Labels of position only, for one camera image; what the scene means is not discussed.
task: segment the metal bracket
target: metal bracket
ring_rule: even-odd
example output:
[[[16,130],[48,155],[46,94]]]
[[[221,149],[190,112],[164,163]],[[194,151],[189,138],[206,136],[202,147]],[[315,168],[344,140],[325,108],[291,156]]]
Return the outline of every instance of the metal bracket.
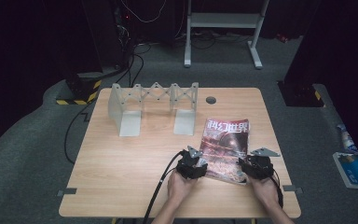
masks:
[[[193,135],[198,88],[198,82],[194,82],[187,90],[180,88],[176,83],[173,83],[169,88],[163,88],[155,82],[148,89],[136,84],[132,89],[123,90],[117,83],[114,83],[108,103],[109,118],[115,120],[119,136],[137,136],[141,131],[141,116],[146,97],[161,100],[165,95],[169,95],[171,111],[184,98],[190,101],[190,109],[176,109],[173,133]],[[131,105],[135,105],[135,109],[130,110]]]
[[[283,185],[282,187],[284,191],[294,191],[296,194],[304,192],[302,188],[296,188],[294,185]]]
[[[60,189],[58,192],[57,192],[57,197],[62,197],[64,194],[76,194],[76,191],[77,189]]]
[[[191,158],[197,158],[202,156],[202,152],[196,150],[195,148],[191,147],[191,146],[187,146],[188,152],[190,153],[190,157]]]
[[[281,156],[281,154],[271,151],[266,147],[261,147],[259,149],[253,150],[253,151],[251,151],[251,154],[254,154],[256,156],[261,156],[261,157],[280,157]]]

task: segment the black cable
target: black cable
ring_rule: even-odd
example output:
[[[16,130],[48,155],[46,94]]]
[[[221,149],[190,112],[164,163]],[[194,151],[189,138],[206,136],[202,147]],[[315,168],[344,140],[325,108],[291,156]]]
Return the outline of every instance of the black cable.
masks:
[[[143,222],[143,224],[146,224],[147,220],[149,219],[150,211],[152,210],[153,203],[154,203],[154,201],[155,201],[156,198],[157,198],[157,195],[158,195],[159,189],[161,188],[162,182],[164,182],[164,179],[165,179],[165,177],[167,176],[167,174],[168,174],[170,171],[173,170],[173,169],[171,169],[170,171],[168,171],[168,169],[170,169],[171,164],[173,163],[173,161],[174,161],[179,155],[182,155],[182,154],[183,154],[183,150],[180,151],[180,152],[178,152],[178,153],[172,158],[172,160],[170,161],[170,163],[168,163],[167,168],[165,168],[165,171],[164,171],[164,173],[162,174],[161,179],[159,180],[159,182],[158,182],[158,184],[157,184],[157,186],[156,186],[155,192],[153,193],[153,197],[152,197],[152,199],[150,200],[149,206],[147,207],[147,211],[146,211],[146,214],[145,214],[145,217],[144,217],[144,222]]]
[[[209,35],[209,36],[205,36],[205,35],[202,35],[201,37],[198,37],[198,38],[194,38],[194,40],[199,40],[199,41],[210,41],[212,40],[212,44],[210,46],[207,46],[205,48],[200,48],[200,47],[197,47],[196,45],[193,44],[193,41],[191,41],[191,47],[195,48],[195,49],[209,49],[211,48],[215,43],[216,43],[216,39],[214,38],[213,35]]]
[[[129,69],[129,87],[131,86],[131,70]]]
[[[133,55],[132,55],[132,61],[131,61],[130,66],[128,67],[127,71],[126,71],[115,83],[118,83],[124,76],[127,75],[127,73],[129,73],[130,69],[132,68],[133,61],[134,61],[134,57],[133,57]]]
[[[67,152],[67,148],[66,148],[66,142],[67,142],[67,139],[68,139],[69,130],[71,129],[72,124],[74,123],[75,119],[76,119],[84,110],[86,110],[90,105],[92,105],[95,101],[96,101],[96,99],[94,99],[91,103],[87,104],[83,109],[81,109],[81,110],[76,114],[76,116],[72,119],[71,123],[69,124],[68,128],[66,129],[65,138],[64,138],[64,140],[63,140],[63,152],[65,153],[65,158],[66,158],[69,162],[71,162],[72,164],[75,164],[75,162],[69,158],[69,155],[68,155],[68,152]]]
[[[89,113],[81,113],[80,115],[84,115],[84,122],[90,122]]]
[[[238,36],[230,36],[230,37],[235,37],[234,40],[220,40],[219,39],[220,36],[216,37],[216,42],[217,43],[225,43],[225,44],[236,44],[236,43],[240,43],[243,41],[248,40],[251,36],[248,35],[247,37],[245,37],[244,39],[239,40],[242,36],[238,35]]]
[[[139,68],[138,72],[136,73],[135,78],[133,79],[133,81],[131,83],[131,87],[133,87],[133,84],[135,83],[135,79],[139,76],[139,74],[141,73],[141,70],[144,68],[144,64],[145,64],[144,59],[141,56],[139,56],[137,54],[134,54],[134,56],[138,57],[142,61],[142,65]]]
[[[150,43],[143,43],[143,44],[139,44],[139,45],[137,45],[135,48],[138,48],[138,47],[140,47],[140,46],[148,46],[149,48],[147,49],[147,50],[145,50],[145,51],[141,51],[141,52],[135,52],[134,51],[134,53],[135,54],[144,54],[144,53],[147,53],[148,51],[150,51],[151,49],[152,49],[152,46],[150,45]]]
[[[111,73],[105,74],[105,75],[100,76],[100,77],[82,77],[81,79],[84,80],[84,81],[99,81],[99,80],[105,79],[107,77],[114,77],[114,76],[124,72],[125,69],[126,69],[126,67],[122,67],[122,68],[120,68],[119,70],[117,70],[115,72],[111,72]]]
[[[272,180],[272,182],[274,183],[276,189],[277,189],[277,193],[278,193],[278,204],[283,207],[283,194],[282,194],[282,190],[281,190],[281,180],[278,176],[278,173],[275,171],[275,169],[272,169],[273,172],[276,174],[277,176],[277,180],[278,180],[278,183],[277,181],[273,178],[273,175],[269,175],[264,169],[263,167],[257,162],[257,161],[254,161],[254,163],[260,168],[260,171],[263,172],[266,176],[269,177],[269,179]]]

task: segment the cable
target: cable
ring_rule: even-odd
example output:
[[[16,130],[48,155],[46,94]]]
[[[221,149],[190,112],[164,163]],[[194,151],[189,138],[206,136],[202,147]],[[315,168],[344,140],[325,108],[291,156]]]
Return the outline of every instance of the cable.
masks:
[[[136,73],[135,78],[133,79],[133,81],[132,81],[132,83],[131,83],[131,87],[133,87],[133,84],[135,83],[135,79],[139,76],[139,74],[141,73],[141,70],[144,68],[144,64],[145,64],[144,59],[143,59],[141,56],[139,56],[139,55],[137,55],[137,54],[134,54],[134,56],[136,56],[136,57],[138,57],[139,59],[141,59],[142,65],[141,65],[141,67],[139,68],[138,72]]]
[[[64,138],[64,140],[63,140],[63,152],[65,153],[65,158],[66,158],[69,162],[71,162],[72,164],[75,164],[75,162],[69,158],[69,155],[68,155],[68,152],[67,152],[67,148],[66,148],[66,142],[67,142],[67,139],[68,139],[69,130],[71,129],[72,124],[74,123],[75,119],[76,119],[84,110],[86,110],[90,105],[92,105],[95,101],[96,101],[96,99],[94,99],[91,103],[89,103],[89,104],[86,105],[83,109],[81,109],[81,110],[76,114],[76,116],[72,119],[71,123],[69,124],[68,128],[66,129],[65,138]]]
[[[273,178],[273,175],[269,175],[264,169],[263,167],[257,162],[257,161],[254,161],[254,163],[259,167],[260,171],[264,173],[264,175],[268,176],[269,179],[272,180],[272,182],[274,183],[276,189],[277,189],[277,193],[278,193],[278,204],[283,207],[283,194],[282,194],[282,190],[281,190],[281,180],[278,176],[278,173],[275,171],[275,169],[272,168],[273,172],[276,174],[277,176],[277,180],[275,180]]]
[[[124,72],[125,69],[126,69],[126,67],[122,67],[122,68],[120,68],[120,70],[117,70],[117,71],[115,71],[115,72],[102,75],[102,76],[100,76],[100,77],[82,77],[81,79],[84,80],[84,81],[99,81],[99,80],[105,79],[105,78],[107,78],[107,77],[116,76],[116,75],[118,75],[118,74]]]
[[[156,20],[159,18],[159,16],[161,15],[161,11],[162,11],[162,9],[165,7],[165,3],[166,3],[166,2],[167,2],[167,0],[164,0],[164,3],[162,4],[161,8],[159,9],[158,15],[156,16],[155,19],[150,20],[150,21],[144,21],[144,20],[142,20],[141,18],[139,18],[129,7],[127,7],[127,5],[123,2],[123,0],[121,0],[121,3],[123,4],[123,6],[124,6],[132,15],[134,15],[134,16],[135,16],[139,21],[141,21],[141,22],[152,22],[152,21],[156,21]]]
[[[134,58],[133,58],[133,54],[132,54],[132,61],[130,63],[130,66],[127,68],[127,71],[115,83],[118,83],[124,76],[127,75],[127,73],[130,72],[130,69],[132,68],[132,65],[133,65],[133,61],[134,61]]]
[[[182,20],[180,21],[180,26],[179,26],[179,30],[176,33],[176,35],[174,37],[177,37],[180,33],[180,31],[182,30],[182,26],[183,26],[183,21],[185,20],[185,12],[186,12],[186,8],[185,8],[185,1],[183,1],[183,13],[182,13]]]
[[[129,69],[129,87],[131,86],[131,70]]]
[[[165,177],[167,176],[167,174],[168,174],[170,171],[172,171],[174,168],[171,169],[170,171],[168,171],[168,169],[170,169],[171,164],[173,163],[173,161],[174,161],[179,155],[182,155],[182,154],[183,154],[183,151],[180,151],[180,152],[176,153],[176,155],[172,158],[172,160],[170,161],[170,163],[168,163],[167,168],[165,168],[165,171],[164,171],[164,173],[162,174],[161,179],[159,180],[159,182],[158,182],[158,184],[157,184],[157,186],[156,186],[155,192],[153,193],[153,197],[152,197],[152,199],[150,200],[149,206],[147,207],[147,211],[146,211],[146,214],[145,214],[145,217],[144,217],[144,222],[143,222],[143,224],[146,224],[147,219],[149,218],[150,211],[152,210],[153,203],[154,203],[154,201],[155,201],[156,198],[157,198],[158,191],[159,191],[159,189],[161,188],[162,182],[164,182],[164,179],[165,179]]]
[[[135,54],[144,54],[147,53],[148,51],[150,51],[152,49],[152,45],[150,43],[143,43],[143,44],[138,44],[135,48],[138,48],[140,46],[148,46],[149,48],[147,50],[141,51],[141,52],[136,52]]]
[[[205,48],[197,47],[197,46],[195,46],[195,45],[193,44],[193,41],[191,42],[191,47],[193,47],[193,48],[195,48],[195,49],[209,49],[209,48],[211,48],[211,47],[216,43],[216,39],[215,39],[214,37],[211,38],[211,39],[206,39],[205,41],[210,41],[210,40],[212,40],[213,43],[212,43],[210,46],[208,46],[208,47],[205,47]]]
[[[237,35],[237,36],[229,36],[229,37],[235,37],[234,40],[220,40],[219,37],[222,37],[222,36],[218,36],[216,37],[216,42],[217,43],[228,43],[228,44],[235,44],[235,43],[240,43],[240,42],[243,42],[243,41],[246,41],[248,40],[251,36],[248,35],[247,37],[245,37],[244,39],[242,40],[239,40],[243,35]]]

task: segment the bottle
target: bottle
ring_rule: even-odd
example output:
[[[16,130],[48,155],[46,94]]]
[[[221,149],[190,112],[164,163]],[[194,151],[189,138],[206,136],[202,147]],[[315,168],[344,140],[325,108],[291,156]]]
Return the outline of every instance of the bottle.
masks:
[[[347,131],[347,128],[344,124],[338,124],[337,126],[341,130],[342,144],[344,145],[345,152],[357,153],[357,147],[354,144],[350,134]]]

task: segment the magazine cover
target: magazine cover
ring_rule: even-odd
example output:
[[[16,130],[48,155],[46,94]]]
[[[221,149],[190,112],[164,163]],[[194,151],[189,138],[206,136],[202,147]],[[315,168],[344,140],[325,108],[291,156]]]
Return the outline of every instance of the magazine cover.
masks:
[[[245,160],[249,146],[250,124],[248,119],[207,119],[200,152],[207,162],[206,176],[230,183],[246,184],[246,175],[238,165],[238,158]]]

